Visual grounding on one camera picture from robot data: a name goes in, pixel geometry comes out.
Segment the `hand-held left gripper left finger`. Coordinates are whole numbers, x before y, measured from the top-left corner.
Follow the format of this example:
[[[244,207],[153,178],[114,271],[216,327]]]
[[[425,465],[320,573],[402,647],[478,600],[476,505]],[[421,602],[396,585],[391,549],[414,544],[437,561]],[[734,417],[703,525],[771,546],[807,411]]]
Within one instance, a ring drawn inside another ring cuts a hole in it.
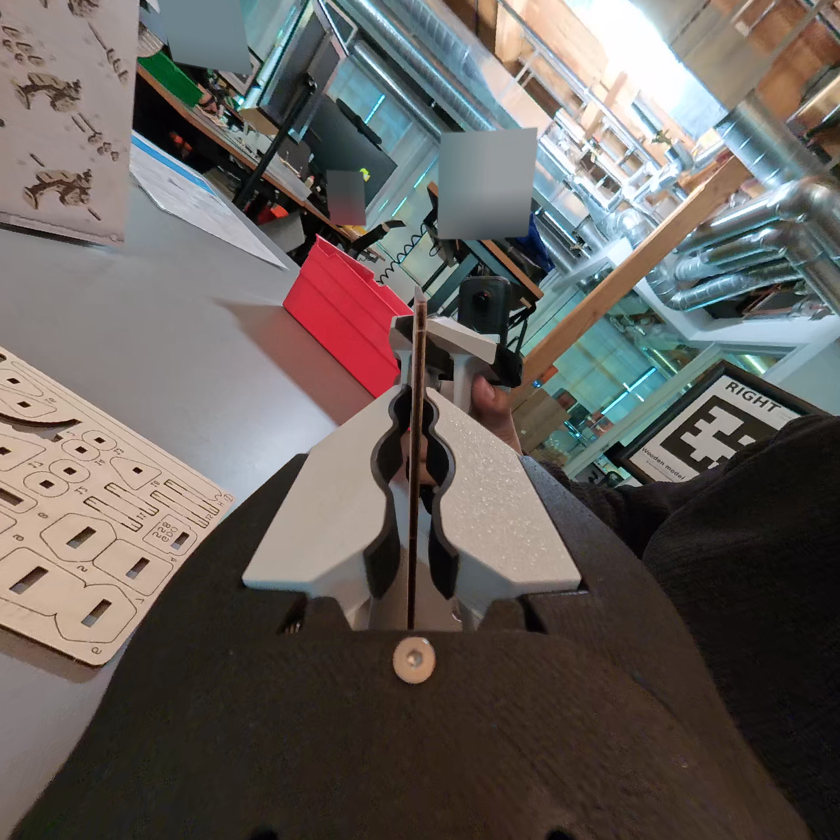
[[[332,598],[350,623],[383,597],[401,562],[390,484],[403,420],[396,385],[311,449],[243,573],[248,588]]]

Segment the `black-legged wooden worktable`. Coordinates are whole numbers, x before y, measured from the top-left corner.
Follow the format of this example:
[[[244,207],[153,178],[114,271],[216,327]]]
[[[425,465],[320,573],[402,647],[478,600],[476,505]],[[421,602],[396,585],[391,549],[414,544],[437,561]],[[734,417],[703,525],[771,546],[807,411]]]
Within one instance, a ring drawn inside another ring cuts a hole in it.
[[[459,288],[471,278],[504,279],[510,288],[507,330],[518,335],[507,344],[522,346],[531,315],[537,309],[543,291],[539,284],[546,273],[515,245],[491,239],[443,239],[438,233],[438,187],[427,187],[431,210],[423,221],[423,230],[432,243],[430,255],[440,265],[421,286],[429,310],[444,316],[459,314]]]

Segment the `folded white instruction booklet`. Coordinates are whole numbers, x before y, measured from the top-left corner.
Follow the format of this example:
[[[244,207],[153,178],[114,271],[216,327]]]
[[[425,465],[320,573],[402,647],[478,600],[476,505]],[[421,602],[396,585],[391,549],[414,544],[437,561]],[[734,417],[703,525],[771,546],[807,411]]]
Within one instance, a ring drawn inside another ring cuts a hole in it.
[[[139,11],[1,2],[2,224],[124,241]]]

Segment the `blue-edged printed paper sheet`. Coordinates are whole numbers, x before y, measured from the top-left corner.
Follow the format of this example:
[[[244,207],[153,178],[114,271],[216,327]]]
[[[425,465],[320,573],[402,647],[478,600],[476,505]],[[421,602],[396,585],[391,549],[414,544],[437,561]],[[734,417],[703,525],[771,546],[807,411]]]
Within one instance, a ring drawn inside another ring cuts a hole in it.
[[[257,236],[206,178],[136,132],[132,132],[130,172],[163,212],[281,270],[291,267]]]

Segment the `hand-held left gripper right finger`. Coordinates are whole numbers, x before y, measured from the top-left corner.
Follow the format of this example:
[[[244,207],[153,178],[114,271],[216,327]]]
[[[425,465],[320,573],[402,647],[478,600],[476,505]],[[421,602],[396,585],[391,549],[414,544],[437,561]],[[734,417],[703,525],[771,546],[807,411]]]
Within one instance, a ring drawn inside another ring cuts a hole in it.
[[[582,583],[521,457],[438,392],[425,396],[426,469],[437,489],[428,566],[476,623],[491,604]]]

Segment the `cluster of silver duct pipes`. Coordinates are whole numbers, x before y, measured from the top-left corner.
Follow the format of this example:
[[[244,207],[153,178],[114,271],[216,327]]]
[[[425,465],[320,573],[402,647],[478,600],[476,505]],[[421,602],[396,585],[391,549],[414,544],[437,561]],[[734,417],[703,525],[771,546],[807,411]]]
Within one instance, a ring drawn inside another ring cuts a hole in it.
[[[813,175],[701,224],[646,281],[662,304],[678,312],[803,281],[838,314],[838,249],[838,180]]]

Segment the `wooden puzzle piece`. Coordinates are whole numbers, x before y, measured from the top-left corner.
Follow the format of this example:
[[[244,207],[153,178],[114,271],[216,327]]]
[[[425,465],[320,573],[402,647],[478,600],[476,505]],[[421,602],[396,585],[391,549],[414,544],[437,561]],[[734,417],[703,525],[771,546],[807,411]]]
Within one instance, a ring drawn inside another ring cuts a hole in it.
[[[416,617],[418,513],[423,471],[421,455],[426,390],[427,300],[420,287],[415,287],[413,314],[412,402],[406,457],[408,480],[406,627],[409,630],[414,629]]]

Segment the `framed marker poster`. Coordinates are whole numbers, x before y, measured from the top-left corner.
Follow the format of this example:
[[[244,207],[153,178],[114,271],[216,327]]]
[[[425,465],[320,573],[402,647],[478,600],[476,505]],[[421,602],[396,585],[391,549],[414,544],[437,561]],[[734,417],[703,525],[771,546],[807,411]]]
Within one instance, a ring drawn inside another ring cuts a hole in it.
[[[682,482],[804,416],[828,413],[723,360],[628,444],[617,443],[605,455],[643,485]]]

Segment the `grey desk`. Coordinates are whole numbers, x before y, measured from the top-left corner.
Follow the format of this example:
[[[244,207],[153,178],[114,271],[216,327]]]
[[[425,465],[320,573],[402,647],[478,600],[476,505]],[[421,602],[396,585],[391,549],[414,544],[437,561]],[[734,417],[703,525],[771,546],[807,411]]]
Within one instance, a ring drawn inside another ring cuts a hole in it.
[[[280,269],[131,185],[124,245],[2,226],[2,346],[245,501],[371,395]]]

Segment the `dark monitor screen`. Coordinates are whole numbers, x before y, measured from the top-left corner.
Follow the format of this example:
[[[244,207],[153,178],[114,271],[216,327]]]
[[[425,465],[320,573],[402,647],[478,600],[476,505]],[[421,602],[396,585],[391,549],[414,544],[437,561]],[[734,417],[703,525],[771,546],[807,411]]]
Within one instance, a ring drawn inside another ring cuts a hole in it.
[[[342,101],[321,98],[303,135],[309,147],[310,167],[328,171],[361,172],[364,201],[369,206],[396,171],[397,164],[380,147],[377,135]]]

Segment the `long wooden workbench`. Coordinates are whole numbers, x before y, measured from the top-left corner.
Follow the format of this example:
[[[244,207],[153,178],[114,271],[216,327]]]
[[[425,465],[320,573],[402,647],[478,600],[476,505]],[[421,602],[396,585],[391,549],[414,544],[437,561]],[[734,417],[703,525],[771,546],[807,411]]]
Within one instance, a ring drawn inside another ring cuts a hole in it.
[[[208,138],[220,149],[224,150],[226,154],[233,156],[236,161],[248,170],[255,170],[258,165],[263,162],[263,158],[258,158],[249,152],[242,143],[236,141],[232,131],[217,125],[197,106],[188,108],[186,104],[181,101],[175,94],[166,89],[159,80],[157,80],[146,68],[138,61],[137,74],[142,78],[165,102],[168,103],[179,115],[187,122],[189,122],[198,132]],[[267,166],[261,180],[266,182],[280,193],[287,196],[292,202],[302,207],[304,210],[321,220],[322,223],[328,225],[338,235],[354,241],[361,235],[358,234],[354,228],[347,226],[338,226],[331,222],[327,215],[320,212],[301,192],[297,187],[302,188],[303,182],[288,174],[288,170],[281,170],[278,158],[274,158]]]

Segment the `wooden support post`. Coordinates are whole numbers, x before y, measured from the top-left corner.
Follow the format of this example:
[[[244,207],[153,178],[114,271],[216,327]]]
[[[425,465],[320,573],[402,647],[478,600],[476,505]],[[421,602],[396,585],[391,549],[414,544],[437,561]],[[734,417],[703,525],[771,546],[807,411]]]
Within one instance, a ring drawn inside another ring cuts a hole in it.
[[[751,172],[737,158],[731,156],[724,161],[528,353],[516,395],[540,380],[561,355],[750,178]]]

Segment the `wooden puzzle sheet with cutouts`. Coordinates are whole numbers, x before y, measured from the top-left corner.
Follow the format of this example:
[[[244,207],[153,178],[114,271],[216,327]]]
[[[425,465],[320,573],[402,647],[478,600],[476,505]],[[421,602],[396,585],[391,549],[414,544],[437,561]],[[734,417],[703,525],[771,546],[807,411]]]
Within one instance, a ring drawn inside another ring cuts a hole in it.
[[[1,624],[116,655],[233,496],[1,349]]]

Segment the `person's black sweater torso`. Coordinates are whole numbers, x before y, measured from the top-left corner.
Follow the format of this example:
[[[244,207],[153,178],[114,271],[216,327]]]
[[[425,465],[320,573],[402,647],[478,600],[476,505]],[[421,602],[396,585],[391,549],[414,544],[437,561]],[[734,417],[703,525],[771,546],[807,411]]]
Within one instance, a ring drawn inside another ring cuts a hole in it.
[[[643,559],[773,781],[838,838],[838,511],[685,509]]]

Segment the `person's right hand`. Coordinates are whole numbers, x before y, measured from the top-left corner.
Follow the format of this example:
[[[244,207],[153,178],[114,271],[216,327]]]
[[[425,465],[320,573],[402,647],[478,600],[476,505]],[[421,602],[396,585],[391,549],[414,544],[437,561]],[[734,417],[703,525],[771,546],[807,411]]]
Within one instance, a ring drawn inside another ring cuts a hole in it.
[[[476,374],[472,381],[470,415],[502,443],[522,455],[512,417],[511,395],[504,388],[489,383],[482,374]]]

